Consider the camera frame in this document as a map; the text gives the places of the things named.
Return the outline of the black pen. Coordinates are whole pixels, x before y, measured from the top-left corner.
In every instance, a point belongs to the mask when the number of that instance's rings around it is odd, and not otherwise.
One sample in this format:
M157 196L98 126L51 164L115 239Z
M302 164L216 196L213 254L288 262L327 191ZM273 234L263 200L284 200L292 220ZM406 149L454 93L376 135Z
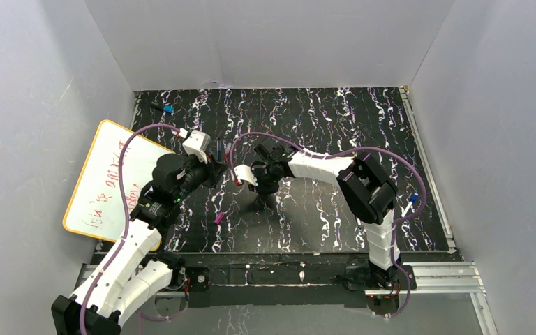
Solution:
M223 140L218 137L216 144L216 157L218 160L221 160L221 158L223 157Z

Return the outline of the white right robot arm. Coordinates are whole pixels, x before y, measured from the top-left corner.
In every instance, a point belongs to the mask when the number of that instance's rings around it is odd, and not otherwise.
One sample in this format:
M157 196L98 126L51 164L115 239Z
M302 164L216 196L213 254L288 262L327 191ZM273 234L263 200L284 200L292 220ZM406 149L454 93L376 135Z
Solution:
M357 224L366 231L370 267L384 277L390 275L400 256L393 239L397 187L377 159L370 154L321 158L281 145L259 144L255 152L259 160L235 167L238 181L263 195L276 193L285 178L312 179L338 187Z

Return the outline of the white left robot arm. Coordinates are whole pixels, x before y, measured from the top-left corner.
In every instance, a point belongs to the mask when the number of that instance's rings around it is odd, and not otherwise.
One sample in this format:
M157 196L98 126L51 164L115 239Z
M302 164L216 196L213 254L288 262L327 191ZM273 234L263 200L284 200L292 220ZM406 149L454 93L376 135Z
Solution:
M51 307L57 334L120 334L126 321L184 267L178 255L159 251L143 270L146 254L160 245L181 212L181 201L201 186L213 188L227 169L208 156L165 154L129 213L128 226L108 254L73 293Z

